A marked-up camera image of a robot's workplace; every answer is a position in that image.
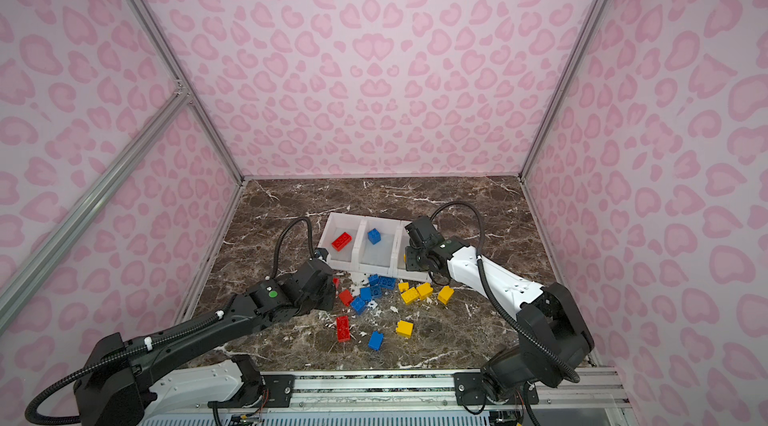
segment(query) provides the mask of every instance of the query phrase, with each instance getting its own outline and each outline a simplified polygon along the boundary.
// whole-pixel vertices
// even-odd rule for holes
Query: brown marble tabletop
[[[438,177],[342,180],[251,181],[235,212],[224,244],[207,280],[196,314],[224,303],[264,279],[272,268],[274,246],[288,222],[309,216],[314,243],[320,240],[328,213],[359,214],[412,220],[429,215],[441,203],[469,201],[485,219],[484,254],[505,268],[543,284],[554,281],[528,204],[515,177]],[[476,243],[471,211],[443,211],[438,230]],[[294,227],[283,241],[280,271],[295,270],[307,257],[306,229]],[[341,287],[352,282],[339,272]],[[517,333],[479,293],[452,283],[456,289],[447,306],[437,295],[406,305],[397,291],[385,290],[374,309],[362,315],[341,302],[330,313],[313,311],[274,325],[258,335],[229,342],[190,362],[200,366],[223,361],[231,354],[251,354],[263,371],[301,369],[477,368],[496,352],[517,344]],[[436,293],[440,287],[435,286]],[[336,317],[350,316],[352,340],[336,340]],[[410,339],[395,334],[398,320],[414,323]],[[368,347],[379,331],[379,352]]]

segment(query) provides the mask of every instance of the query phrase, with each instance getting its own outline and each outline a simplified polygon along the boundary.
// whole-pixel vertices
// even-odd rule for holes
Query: wallpaper
[[[129,339],[171,325],[233,191],[183,110],[0,337],[3,424],[17,424],[26,403],[80,369],[104,336]],[[76,414],[72,389],[44,407]]]
[[[123,0],[0,0],[0,289],[170,96]]]
[[[768,0],[614,0],[529,185],[642,424],[768,422]]]
[[[591,0],[148,0],[245,174],[517,173]]]

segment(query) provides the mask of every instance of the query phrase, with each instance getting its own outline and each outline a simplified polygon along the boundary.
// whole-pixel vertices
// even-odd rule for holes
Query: white plastic tray
[[[410,221],[331,213],[319,246],[328,249],[331,268],[424,283],[429,281],[427,273],[406,271],[404,255],[408,233],[405,226],[408,223]],[[368,232],[374,228],[382,237],[377,244],[371,244],[368,239]],[[352,241],[341,251],[336,251],[331,243],[343,233],[348,233]]]

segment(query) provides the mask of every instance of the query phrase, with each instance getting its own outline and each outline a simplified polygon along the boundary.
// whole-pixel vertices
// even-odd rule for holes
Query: red block in tray
[[[336,318],[336,337],[339,342],[350,341],[350,319],[347,316]]]
[[[341,251],[346,245],[350,244],[350,241],[352,241],[350,234],[344,233],[340,237],[336,238],[336,240],[331,243],[331,245],[336,251]]]
[[[345,289],[344,291],[341,291],[339,293],[339,299],[341,299],[341,302],[344,303],[344,306],[346,306],[347,308],[350,307],[350,305],[352,304],[352,300],[354,300],[349,289]]]

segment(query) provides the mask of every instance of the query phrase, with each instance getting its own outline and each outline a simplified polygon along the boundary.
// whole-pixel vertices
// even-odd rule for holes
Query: yellow square block
[[[448,300],[453,296],[453,288],[452,287],[443,287],[440,290],[440,293],[437,295],[437,300],[444,304],[448,304]]]
[[[418,299],[418,291],[416,291],[416,288],[410,288],[400,296],[406,302],[406,305],[409,305]]]
[[[407,321],[398,321],[397,330],[395,332],[401,335],[403,338],[411,338],[413,334],[413,323]]]
[[[432,289],[432,285],[429,283],[422,283],[416,287],[416,291],[418,291],[418,298],[419,299],[427,299],[429,295],[435,292],[434,289]]]

